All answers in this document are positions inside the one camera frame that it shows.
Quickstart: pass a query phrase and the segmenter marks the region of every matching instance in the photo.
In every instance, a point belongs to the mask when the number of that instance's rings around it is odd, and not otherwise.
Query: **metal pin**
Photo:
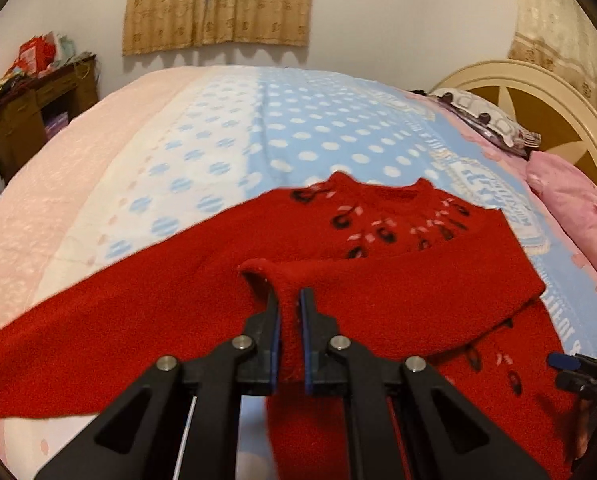
[[[170,370],[175,368],[177,364],[178,361],[176,361],[176,357],[171,355],[164,355],[162,357],[159,357],[158,361],[156,361],[156,368],[163,372],[169,372]]]
[[[407,358],[407,361],[405,361],[405,366],[408,370],[413,372],[422,372],[427,366],[427,362],[418,355],[412,355],[411,357]]]
[[[351,346],[351,340],[344,335],[335,335],[329,340],[329,345],[336,350],[346,350]]]
[[[232,339],[232,346],[237,350],[245,350],[252,346],[252,338],[248,335],[239,335]]]

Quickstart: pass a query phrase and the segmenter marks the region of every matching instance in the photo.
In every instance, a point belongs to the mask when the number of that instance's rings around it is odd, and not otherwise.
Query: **blue polka dot fabric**
[[[267,190],[310,186],[334,171],[385,186],[425,177],[503,210],[547,286],[543,301],[565,350],[597,356],[595,282],[524,183],[429,102],[337,73],[229,66],[182,91],[150,128],[102,229],[95,268]],[[247,399],[243,417],[240,451],[264,466],[241,480],[275,478],[261,399]]]

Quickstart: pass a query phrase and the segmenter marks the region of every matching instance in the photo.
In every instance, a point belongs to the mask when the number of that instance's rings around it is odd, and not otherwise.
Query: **curtain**
[[[128,0],[123,55],[226,41],[307,45],[312,0]]]
[[[597,30],[576,0],[519,0],[509,57],[561,76],[597,110]]]

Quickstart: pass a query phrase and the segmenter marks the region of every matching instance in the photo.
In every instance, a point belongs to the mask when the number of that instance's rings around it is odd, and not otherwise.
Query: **bed sheet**
[[[0,327],[229,206],[334,171],[386,186],[424,176],[501,208],[547,286],[565,351],[597,356],[597,273],[529,190],[520,160],[420,96],[337,73],[238,66],[137,80],[15,177],[0,198]],[[237,478],[275,478],[262,400],[246,398],[242,416]],[[0,456],[32,478],[90,418],[0,421]]]

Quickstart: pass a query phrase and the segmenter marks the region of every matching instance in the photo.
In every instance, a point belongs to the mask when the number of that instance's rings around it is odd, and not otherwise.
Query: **wooden headboard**
[[[467,66],[435,88],[473,92],[542,135],[541,150],[556,153],[597,185],[597,112],[574,87],[531,63],[486,61]]]

